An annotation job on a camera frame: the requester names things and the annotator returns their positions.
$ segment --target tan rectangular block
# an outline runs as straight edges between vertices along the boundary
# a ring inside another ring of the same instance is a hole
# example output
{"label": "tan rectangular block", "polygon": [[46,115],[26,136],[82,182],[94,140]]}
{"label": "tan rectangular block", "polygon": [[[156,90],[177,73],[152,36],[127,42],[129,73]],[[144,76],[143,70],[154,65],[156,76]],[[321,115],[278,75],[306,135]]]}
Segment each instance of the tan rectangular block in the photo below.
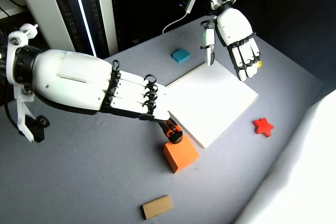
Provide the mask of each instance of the tan rectangular block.
{"label": "tan rectangular block", "polygon": [[157,215],[161,215],[164,212],[174,208],[169,195],[153,200],[147,204],[144,204],[142,207],[143,211],[145,212],[146,220],[151,219]]}

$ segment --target teal block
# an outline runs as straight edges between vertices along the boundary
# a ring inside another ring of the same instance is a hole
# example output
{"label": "teal block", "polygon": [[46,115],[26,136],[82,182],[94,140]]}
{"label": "teal block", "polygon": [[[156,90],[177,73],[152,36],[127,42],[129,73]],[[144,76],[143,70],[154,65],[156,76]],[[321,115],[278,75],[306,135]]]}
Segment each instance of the teal block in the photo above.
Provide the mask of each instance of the teal block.
{"label": "teal block", "polygon": [[189,57],[190,57],[190,53],[187,50],[184,50],[184,49],[180,49],[179,51],[173,53],[173,59],[177,63],[183,63],[187,59],[189,59]]}

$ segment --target wooden block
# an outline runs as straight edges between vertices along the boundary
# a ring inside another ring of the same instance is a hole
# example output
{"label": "wooden block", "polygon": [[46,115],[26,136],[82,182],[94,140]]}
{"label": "wooden block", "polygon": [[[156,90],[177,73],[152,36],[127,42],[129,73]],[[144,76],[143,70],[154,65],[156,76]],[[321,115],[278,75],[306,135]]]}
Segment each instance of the wooden block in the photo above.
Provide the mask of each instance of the wooden block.
{"label": "wooden block", "polygon": [[188,135],[183,135],[182,141],[178,144],[166,143],[163,148],[173,173],[177,173],[191,165],[199,158],[199,153]]}
{"label": "wooden block", "polygon": [[160,199],[153,200],[142,206],[145,212],[146,220],[151,219],[155,216],[161,215],[164,212],[173,209],[172,201],[169,195],[163,196]]}

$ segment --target robotic hand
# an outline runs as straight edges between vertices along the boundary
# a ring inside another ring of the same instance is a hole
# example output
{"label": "robotic hand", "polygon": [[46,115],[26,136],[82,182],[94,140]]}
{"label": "robotic hand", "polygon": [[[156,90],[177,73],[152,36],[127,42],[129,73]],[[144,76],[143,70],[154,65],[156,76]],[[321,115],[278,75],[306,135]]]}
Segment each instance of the robotic hand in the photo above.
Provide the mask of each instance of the robotic hand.
{"label": "robotic hand", "polygon": [[232,63],[241,81],[253,77],[258,71],[260,61],[259,48],[254,40],[255,33],[247,18],[232,8],[236,0],[207,0],[214,11],[212,20],[201,23],[204,27],[203,46],[205,61],[210,66],[215,59],[215,30],[227,47]]}
{"label": "robotic hand", "polygon": [[182,131],[170,119],[166,87],[155,76],[145,78],[119,70],[112,64],[77,52],[41,50],[29,46],[37,34],[37,25],[24,24],[8,37],[6,77],[14,86],[17,103],[17,127],[30,142],[44,139],[49,126],[44,116],[34,117],[26,102],[36,94],[55,108],[95,114],[97,111],[158,122],[172,143],[182,139]]}

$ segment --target red star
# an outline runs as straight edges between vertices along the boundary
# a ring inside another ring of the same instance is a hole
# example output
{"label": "red star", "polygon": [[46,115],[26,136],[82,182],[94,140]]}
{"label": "red star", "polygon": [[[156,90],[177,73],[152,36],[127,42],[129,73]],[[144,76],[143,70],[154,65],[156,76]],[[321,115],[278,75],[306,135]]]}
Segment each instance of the red star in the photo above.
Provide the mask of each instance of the red star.
{"label": "red star", "polygon": [[254,120],[253,124],[256,127],[257,134],[263,134],[265,137],[271,136],[271,130],[274,129],[274,126],[269,124],[266,118]]}

